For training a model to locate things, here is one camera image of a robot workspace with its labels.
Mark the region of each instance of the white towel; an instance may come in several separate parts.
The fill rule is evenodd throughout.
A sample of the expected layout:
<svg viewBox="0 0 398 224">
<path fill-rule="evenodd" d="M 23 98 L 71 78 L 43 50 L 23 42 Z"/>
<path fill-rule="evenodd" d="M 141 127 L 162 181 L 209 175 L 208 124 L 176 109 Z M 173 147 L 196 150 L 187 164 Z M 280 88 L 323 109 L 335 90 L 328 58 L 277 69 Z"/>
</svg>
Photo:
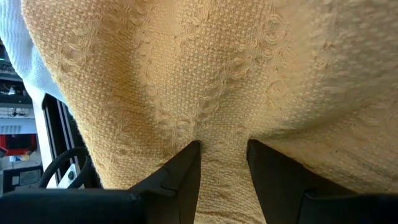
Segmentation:
<svg viewBox="0 0 398 224">
<path fill-rule="evenodd" d="M 21 13 L 21 0 L 0 0 L 0 38 L 12 66 L 24 83 L 65 103 L 59 87 L 52 80 L 26 29 Z"/>
</svg>

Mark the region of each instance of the beige textured fabric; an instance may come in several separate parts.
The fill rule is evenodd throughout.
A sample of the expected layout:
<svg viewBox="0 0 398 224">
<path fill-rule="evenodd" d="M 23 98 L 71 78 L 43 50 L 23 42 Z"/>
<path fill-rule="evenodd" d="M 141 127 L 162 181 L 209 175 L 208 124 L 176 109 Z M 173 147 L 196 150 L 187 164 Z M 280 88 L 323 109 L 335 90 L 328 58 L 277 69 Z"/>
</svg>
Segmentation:
<svg viewBox="0 0 398 224">
<path fill-rule="evenodd" d="M 264 223 L 246 143 L 398 192 L 398 1 L 25 0 L 107 188 L 203 143 L 197 223 Z"/>
</svg>

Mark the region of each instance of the black frame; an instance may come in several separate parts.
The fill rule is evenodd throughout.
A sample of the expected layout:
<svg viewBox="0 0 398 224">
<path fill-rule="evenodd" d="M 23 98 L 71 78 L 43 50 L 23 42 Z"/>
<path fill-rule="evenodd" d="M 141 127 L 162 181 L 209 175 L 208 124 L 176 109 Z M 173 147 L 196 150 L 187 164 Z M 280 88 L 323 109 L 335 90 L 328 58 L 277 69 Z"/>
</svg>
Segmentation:
<svg viewBox="0 0 398 224">
<path fill-rule="evenodd" d="M 46 95 L 42 103 L 45 116 L 45 124 L 49 135 L 49 144 L 52 160 L 61 153 L 74 147 L 85 147 L 82 137 L 78 131 L 76 121 L 69 113 L 68 107 L 58 99 Z M 74 157 L 69 162 L 60 166 L 55 173 L 57 184 L 61 181 L 66 171 L 73 163 L 83 167 L 84 158 Z M 101 187 L 95 172 L 84 183 L 85 188 Z"/>
</svg>

